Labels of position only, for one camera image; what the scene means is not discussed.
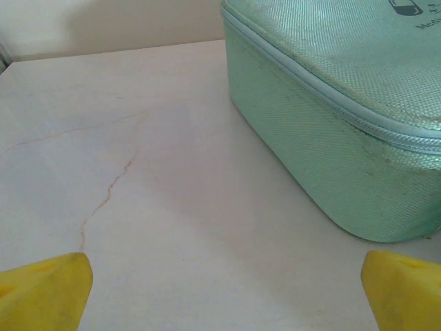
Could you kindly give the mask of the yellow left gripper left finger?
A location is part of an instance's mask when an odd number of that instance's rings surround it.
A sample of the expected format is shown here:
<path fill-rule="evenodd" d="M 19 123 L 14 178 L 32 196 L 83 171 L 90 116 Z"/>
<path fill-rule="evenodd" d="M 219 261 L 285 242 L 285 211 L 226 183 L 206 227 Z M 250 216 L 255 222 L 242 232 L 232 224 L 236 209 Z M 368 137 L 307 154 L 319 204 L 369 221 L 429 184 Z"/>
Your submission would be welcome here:
<path fill-rule="evenodd" d="M 77 330 L 92 283 L 82 252 L 1 272 L 1 329 Z"/>

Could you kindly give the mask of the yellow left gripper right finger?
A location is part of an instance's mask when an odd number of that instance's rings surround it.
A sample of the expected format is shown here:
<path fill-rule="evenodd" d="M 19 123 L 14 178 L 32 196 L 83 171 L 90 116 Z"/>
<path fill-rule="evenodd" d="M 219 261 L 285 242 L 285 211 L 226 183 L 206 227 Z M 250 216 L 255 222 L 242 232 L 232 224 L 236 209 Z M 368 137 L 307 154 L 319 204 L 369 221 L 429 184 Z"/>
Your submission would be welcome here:
<path fill-rule="evenodd" d="M 361 281 L 380 330 L 440 330 L 439 264 L 371 250 Z"/>

